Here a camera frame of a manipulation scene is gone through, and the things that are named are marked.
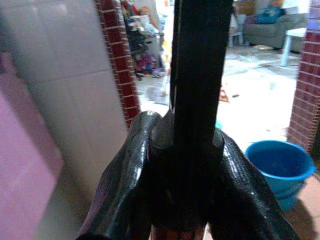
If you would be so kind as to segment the black broom handle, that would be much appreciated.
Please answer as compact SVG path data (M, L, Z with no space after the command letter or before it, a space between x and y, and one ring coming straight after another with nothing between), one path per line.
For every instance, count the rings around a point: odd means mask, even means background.
M169 110L143 147L144 233L201 240L221 195L224 140L216 130L233 0L175 0Z

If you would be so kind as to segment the red brick pillar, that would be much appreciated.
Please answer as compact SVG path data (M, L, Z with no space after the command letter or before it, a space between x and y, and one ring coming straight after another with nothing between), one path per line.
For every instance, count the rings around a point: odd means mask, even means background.
M320 31L307 30L287 140L311 152L320 124Z
M93 1L100 19L125 123L129 127L141 108L121 3L120 0Z

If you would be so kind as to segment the blue plastic bucket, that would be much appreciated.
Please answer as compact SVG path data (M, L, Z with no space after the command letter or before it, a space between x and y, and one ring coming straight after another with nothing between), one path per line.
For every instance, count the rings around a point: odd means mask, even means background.
M295 207L306 179L316 171L312 157L290 142L258 141L246 149L245 155L265 177L284 212Z

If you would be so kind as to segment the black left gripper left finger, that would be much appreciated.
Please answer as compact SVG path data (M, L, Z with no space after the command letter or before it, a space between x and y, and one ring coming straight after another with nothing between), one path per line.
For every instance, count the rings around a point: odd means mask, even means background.
M139 113L99 180L76 240L175 237L174 115Z

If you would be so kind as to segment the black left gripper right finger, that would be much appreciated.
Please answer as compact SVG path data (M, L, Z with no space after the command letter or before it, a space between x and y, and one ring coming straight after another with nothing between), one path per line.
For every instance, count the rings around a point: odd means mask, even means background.
M300 240L261 172L230 136L218 133L224 149L208 221L213 240Z

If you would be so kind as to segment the pink cloth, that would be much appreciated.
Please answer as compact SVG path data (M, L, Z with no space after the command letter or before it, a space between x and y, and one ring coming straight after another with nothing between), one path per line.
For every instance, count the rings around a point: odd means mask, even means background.
M0 53L0 240L32 240L62 166L11 55Z

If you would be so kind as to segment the light blue small stool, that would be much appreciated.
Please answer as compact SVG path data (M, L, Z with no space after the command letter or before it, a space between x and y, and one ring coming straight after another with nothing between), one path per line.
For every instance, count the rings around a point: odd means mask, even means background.
M234 42L237 40L238 45L244 44L243 33L238 31L228 36L228 47L232 48L234 46Z

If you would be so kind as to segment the cluttered shelf with clothes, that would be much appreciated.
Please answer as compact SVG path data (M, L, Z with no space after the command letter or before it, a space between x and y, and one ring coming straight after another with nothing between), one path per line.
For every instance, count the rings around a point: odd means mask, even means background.
M156 0L120 0L120 5L136 77L163 77L163 32Z

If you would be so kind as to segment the grey sofa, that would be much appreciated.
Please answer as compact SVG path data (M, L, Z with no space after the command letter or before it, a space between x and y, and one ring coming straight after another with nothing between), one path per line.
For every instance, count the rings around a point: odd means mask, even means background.
M282 49L288 30L307 26L307 13L288 13L277 19L275 24L257 24L256 14L248 15L243 25L243 40L249 45L263 45L275 49Z

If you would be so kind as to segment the blue bag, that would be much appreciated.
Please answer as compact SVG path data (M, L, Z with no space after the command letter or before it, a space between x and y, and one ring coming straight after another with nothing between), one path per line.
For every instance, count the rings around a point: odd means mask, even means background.
M267 7L256 12L257 24L275 24L278 18L285 15L285 10L281 7Z

